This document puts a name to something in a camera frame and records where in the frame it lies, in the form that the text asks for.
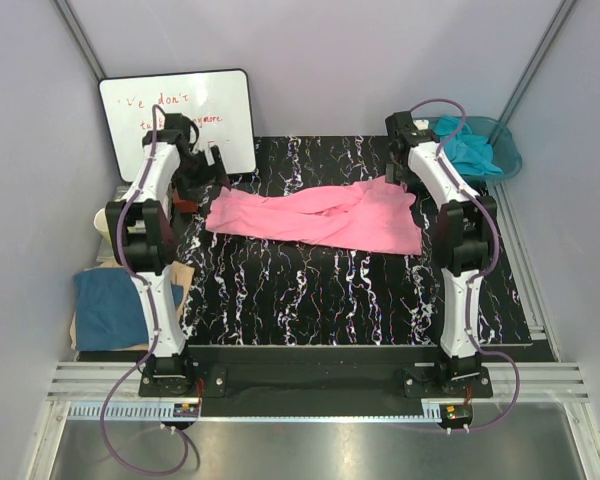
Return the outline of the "pink t shirt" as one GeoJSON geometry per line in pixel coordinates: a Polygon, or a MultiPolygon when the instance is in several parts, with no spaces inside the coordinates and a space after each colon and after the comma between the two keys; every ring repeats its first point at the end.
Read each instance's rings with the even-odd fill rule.
{"type": "Polygon", "coordinates": [[[281,197],[223,189],[211,203],[205,226],[217,234],[420,255],[422,233],[411,212],[415,200],[384,177],[281,197]]]}

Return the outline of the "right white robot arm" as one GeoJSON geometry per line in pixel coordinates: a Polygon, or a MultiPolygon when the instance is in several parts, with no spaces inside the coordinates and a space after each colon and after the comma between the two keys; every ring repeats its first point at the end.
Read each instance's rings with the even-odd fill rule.
{"type": "Polygon", "coordinates": [[[389,140],[387,181],[428,191],[438,213],[432,230],[432,258],[441,270],[444,316],[438,354],[412,396],[489,398],[489,374],[478,343],[478,313],[483,278],[498,262],[497,206],[482,196],[448,160],[440,139],[409,111],[385,119],[389,140]]]}

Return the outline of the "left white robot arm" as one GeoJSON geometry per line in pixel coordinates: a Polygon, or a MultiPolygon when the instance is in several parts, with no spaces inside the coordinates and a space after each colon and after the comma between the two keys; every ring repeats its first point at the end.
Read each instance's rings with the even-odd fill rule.
{"type": "Polygon", "coordinates": [[[144,397],[184,396],[196,389],[172,294],[176,236],[162,201],[172,188],[230,186],[220,148],[201,150],[199,138],[189,117],[153,106],[141,170],[122,199],[105,207],[115,259],[136,288],[144,314],[149,349],[138,366],[144,397]]]}

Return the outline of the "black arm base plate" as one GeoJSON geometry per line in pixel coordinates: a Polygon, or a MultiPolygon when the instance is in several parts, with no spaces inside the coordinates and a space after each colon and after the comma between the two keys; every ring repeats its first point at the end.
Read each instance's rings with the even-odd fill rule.
{"type": "Polygon", "coordinates": [[[490,399],[488,372],[470,389],[435,383],[434,347],[191,346],[204,380],[202,416],[246,421],[402,420],[423,400],[490,399]]]}

